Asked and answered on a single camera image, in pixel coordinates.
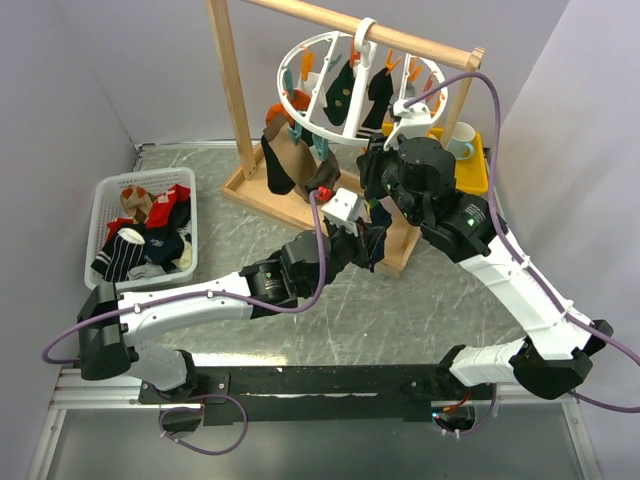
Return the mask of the navy patterned sock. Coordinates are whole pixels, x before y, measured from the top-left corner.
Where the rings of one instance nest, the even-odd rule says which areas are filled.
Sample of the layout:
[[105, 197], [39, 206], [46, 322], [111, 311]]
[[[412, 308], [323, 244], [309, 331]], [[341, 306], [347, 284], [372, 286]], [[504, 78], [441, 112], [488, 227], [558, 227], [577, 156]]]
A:
[[365, 224], [365, 231], [368, 227], [385, 227], [388, 230], [392, 224], [392, 216], [381, 202], [372, 198], [370, 202], [366, 201], [366, 207], [370, 222]]

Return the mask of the tan brown ribbed sock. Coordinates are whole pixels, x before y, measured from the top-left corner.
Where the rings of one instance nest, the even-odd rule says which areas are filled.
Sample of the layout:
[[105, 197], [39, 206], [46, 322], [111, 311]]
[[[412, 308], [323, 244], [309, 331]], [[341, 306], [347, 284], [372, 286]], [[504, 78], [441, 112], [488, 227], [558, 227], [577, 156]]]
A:
[[310, 148], [311, 136], [302, 132], [299, 138], [294, 138], [293, 129], [282, 114], [277, 115], [265, 127], [264, 132], [270, 138], [270, 144], [277, 152], [282, 166], [295, 182], [291, 191], [309, 202], [309, 193], [318, 187], [334, 188], [341, 170], [332, 151], [329, 152], [327, 162], [317, 163]]

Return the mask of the black brown sock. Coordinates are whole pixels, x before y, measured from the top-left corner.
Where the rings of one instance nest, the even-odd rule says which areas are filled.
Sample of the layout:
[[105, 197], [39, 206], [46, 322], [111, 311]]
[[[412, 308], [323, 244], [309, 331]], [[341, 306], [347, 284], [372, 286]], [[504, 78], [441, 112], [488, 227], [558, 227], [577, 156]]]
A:
[[277, 152], [270, 144], [270, 138], [264, 132], [261, 137], [261, 147], [266, 163], [267, 186], [275, 195], [286, 195], [295, 187], [294, 180], [288, 175], [281, 164]]

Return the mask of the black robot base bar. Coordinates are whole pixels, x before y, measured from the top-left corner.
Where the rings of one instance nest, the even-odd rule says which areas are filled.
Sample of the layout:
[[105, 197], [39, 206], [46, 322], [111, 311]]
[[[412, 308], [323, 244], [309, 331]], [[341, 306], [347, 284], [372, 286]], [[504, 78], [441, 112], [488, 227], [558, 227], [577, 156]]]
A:
[[252, 422], [401, 419], [429, 422], [432, 405], [470, 394], [489, 400], [487, 384], [462, 385], [432, 364], [352, 366], [198, 367], [196, 386], [178, 395], [139, 391], [143, 405], [202, 406], [206, 426], [243, 420], [240, 409], [220, 394], [237, 399]]

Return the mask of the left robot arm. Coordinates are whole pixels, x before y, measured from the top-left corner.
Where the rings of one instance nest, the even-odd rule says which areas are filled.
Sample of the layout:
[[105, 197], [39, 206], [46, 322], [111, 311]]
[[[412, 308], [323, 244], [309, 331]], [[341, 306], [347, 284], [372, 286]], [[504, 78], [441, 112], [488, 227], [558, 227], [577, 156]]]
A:
[[192, 355], [154, 343], [170, 332], [214, 321], [297, 314], [318, 301], [346, 266], [372, 270], [384, 256], [385, 228], [364, 224], [358, 234], [332, 227], [298, 234], [268, 258], [212, 281], [157, 292], [97, 287], [78, 319], [79, 368], [87, 381], [129, 374], [174, 401], [198, 389]]

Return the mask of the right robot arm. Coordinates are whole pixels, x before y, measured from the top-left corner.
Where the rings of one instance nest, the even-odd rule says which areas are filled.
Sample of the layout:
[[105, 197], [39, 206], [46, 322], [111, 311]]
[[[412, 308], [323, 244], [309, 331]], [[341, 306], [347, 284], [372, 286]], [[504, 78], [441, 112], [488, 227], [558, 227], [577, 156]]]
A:
[[523, 338], [488, 347], [456, 346], [441, 360], [439, 391], [460, 398], [484, 383], [518, 384], [547, 400], [581, 385], [592, 355], [610, 335], [605, 320], [591, 321], [568, 300], [553, 302], [542, 288], [540, 271], [515, 244], [503, 219], [493, 220], [484, 198], [456, 186], [454, 156], [438, 140], [402, 137], [385, 149], [386, 137], [374, 134], [356, 164], [367, 199], [390, 198], [423, 239], [481, 281], [516, 319]]

